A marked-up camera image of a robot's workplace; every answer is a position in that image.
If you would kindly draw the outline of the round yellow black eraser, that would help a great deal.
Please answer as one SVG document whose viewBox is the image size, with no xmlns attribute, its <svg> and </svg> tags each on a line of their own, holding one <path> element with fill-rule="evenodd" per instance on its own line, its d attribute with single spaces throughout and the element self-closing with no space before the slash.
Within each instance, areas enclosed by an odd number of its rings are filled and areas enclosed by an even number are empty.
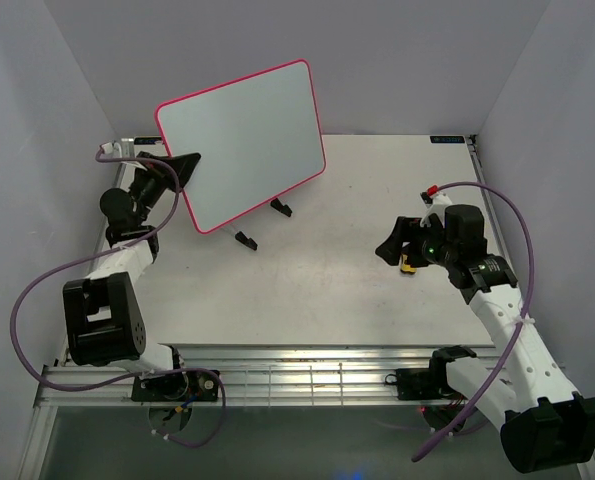
<svg viewBox="0 0 595 480">
<path fill-rule="evenodd" d="M 400 272 L 405 275 L 415 275 L 417 272 L 417 268 L 410 264 L 408 255 L 404 253 L 401 254 Z"/>
</svg>

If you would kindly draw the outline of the pink framed whiteboard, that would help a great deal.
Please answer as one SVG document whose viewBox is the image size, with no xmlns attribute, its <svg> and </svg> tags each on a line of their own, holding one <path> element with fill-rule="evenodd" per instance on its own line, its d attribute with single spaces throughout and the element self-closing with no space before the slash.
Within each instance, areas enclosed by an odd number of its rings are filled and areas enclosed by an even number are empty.
<svg viewBox="0 0 595 480">
<path fill-rule="evenodd" d="M 183 189 L 201 234 L 316 178 L 327 166 L 304 59 L 168 100 L 154 119 L 169 156 L 201 156 Z"/>
</svg>

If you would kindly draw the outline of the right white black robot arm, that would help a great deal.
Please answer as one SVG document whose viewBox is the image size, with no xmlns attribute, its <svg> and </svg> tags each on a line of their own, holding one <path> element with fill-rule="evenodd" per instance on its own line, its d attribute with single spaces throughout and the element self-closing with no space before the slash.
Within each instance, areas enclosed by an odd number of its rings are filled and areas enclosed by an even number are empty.
<svg viewBox="0 0 595 480">
<path fill-rule="evenodd" d="M 522 315 L 516 276 L 489 252 L 484 226 L 476 206 L 432 207 L 424 218 L 398 217 L 375 250 L 390 266 L 444 268 L 498 350 L 492 370 L 466 347 L 435 351 L 430 388 L 441 397 L 465 396 L 498 430 L 520 473 L 586 463 L 595 450 L 595 397 L 579 392 Z"/>
</svg>

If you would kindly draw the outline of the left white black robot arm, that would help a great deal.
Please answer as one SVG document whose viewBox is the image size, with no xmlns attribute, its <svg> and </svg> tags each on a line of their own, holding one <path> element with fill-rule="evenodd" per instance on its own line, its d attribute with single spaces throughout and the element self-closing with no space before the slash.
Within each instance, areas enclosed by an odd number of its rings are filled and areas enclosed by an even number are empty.
<svg viewBox="0 0 595 480">
<path fill-rule="evenodd" d="M 148 341 L 134 290 L 159 253 L 147 217 L 165 191 L 187 184 L 201 156 L 141 156 L 147 163 L 135 170 L 129 188 L 111 188 L 100 198 L 108 223 L 106 240 L 115 253 L 86 277 L 63 287 L 70 356 L 81 366 L 112 366 L 137 374 L 137 400 L 182 405 L 214 401 L 218 386 L 213 375 L 184 371 L 176 348 Z"/>
</svg>

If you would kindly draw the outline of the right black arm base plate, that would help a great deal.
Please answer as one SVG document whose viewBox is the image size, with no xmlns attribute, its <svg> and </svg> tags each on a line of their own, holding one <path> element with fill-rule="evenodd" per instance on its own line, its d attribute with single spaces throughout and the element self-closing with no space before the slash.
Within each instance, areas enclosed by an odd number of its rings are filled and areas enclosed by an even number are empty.
<svg viewBox="0 0 595 480">
<path fill-rule="evenodd" d="M 384 377 L 384 385 L 396 388 L 399 400 L 456 400 L 462 397 L 428 368 L 400 368 Z"/>
</svg>

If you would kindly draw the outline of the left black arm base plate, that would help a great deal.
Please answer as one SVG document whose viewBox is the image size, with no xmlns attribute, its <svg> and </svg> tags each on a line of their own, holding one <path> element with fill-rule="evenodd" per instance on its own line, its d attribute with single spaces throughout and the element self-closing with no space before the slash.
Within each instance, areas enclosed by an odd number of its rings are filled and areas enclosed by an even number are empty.
<svg viewBox="0 0 595 480">
<path fill-rule="evenodd" d="M 134 380 L 133 402 L 215 402 L 218 398 L 218 370 L 190 369 L 166 375 L 148 375 Z"/>
</svg>

